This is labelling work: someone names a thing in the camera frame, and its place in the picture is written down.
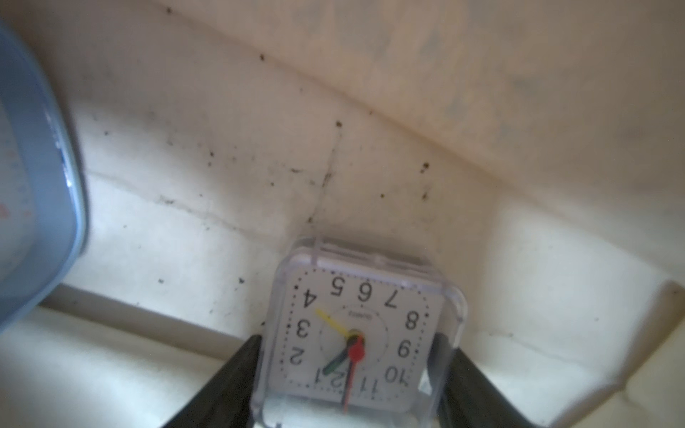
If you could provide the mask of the small clear square clock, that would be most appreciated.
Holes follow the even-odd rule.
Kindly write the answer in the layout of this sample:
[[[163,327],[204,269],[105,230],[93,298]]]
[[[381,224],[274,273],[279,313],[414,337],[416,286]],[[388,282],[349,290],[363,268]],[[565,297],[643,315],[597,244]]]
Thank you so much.
[[[467,321],[426,259],[303,236],[276,269],[252,396],[264,427],[430,427]]]

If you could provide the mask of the pale blue square clock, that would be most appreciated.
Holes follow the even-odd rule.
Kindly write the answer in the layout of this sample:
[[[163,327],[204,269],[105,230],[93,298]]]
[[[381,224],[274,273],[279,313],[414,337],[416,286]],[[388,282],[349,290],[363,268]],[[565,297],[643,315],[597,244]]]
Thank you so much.
[[[54,91],[1,25],[1,328],[66,277],[87,234],[78,158]]]

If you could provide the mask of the beige canvas bag orange handles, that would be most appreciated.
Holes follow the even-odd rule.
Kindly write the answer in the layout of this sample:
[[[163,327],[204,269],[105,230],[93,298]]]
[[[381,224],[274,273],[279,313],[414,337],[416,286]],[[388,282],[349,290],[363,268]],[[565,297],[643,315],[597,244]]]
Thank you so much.
[[[156,426],[258,333],[308,224],[419,249],[465,292],[467,356],[539,426],[681,427],[684,291],[318,83],[149,1],[5,1],[87,187],[85,251],[10,344],[56,333],[40,426]]]

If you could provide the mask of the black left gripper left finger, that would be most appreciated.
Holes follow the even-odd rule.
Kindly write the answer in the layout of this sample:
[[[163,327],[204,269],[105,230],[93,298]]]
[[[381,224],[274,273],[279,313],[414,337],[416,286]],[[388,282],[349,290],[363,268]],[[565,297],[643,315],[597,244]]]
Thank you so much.
[[[260,335],[251,336],[164,427],[253,427],[251,397],[261,344]]]

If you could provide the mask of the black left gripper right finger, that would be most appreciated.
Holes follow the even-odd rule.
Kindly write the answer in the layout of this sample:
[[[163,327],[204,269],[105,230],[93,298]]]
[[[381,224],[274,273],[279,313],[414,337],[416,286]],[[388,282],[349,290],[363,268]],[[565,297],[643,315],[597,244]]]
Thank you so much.
[[[533,427],[461,349],[435,335],[435,358],[451,360],[437,419],[442,427]]]

